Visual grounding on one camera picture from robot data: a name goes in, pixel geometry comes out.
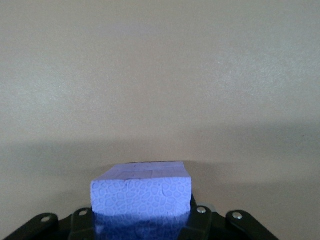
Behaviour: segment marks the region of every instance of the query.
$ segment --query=purple block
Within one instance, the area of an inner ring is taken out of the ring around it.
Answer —
[[[191,194],[182,161],[119,164],[91,183],[93,212],[142,221],[188,213]]]

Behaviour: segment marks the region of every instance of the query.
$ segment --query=blue foam block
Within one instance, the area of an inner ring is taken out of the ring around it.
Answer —
[[[183,162],[116,165],[91,183],[96,232],[111,240],[174,239],[188,219],[191,195]]]

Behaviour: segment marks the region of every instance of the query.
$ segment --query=screw hole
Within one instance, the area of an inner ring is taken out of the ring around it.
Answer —
[[[45,216],[45,217],[43,217],[42,219],[41,219],[41,222],[42,223],[45,223],[45,222],[48,222],[49,220],[50,220],[50,216]]]
[[[79,212],[79,216],[84,216],[88,213],[88,210],[82,210],[81,212]]]

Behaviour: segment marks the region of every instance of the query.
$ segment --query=screw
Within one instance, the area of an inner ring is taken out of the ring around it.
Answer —
[[[241,215],[241,213],[240,213],[240,212],[237,212],[237,211],[235,211],[234,213],[232,213],[232,217],[234,217],[235,219],[238,219],[238,220],[240,220],[240,219],[243,218],[242,215]]]
[[[203,206],[200,206],[196,209],[196,211],[200,214],[205,214],[207,210]]]

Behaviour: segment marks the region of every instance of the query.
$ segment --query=block top face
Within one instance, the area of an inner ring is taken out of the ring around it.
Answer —
[[[156,178],[191,178],[182,161],[137,162],[118,164],[95,181],[143,180]]]

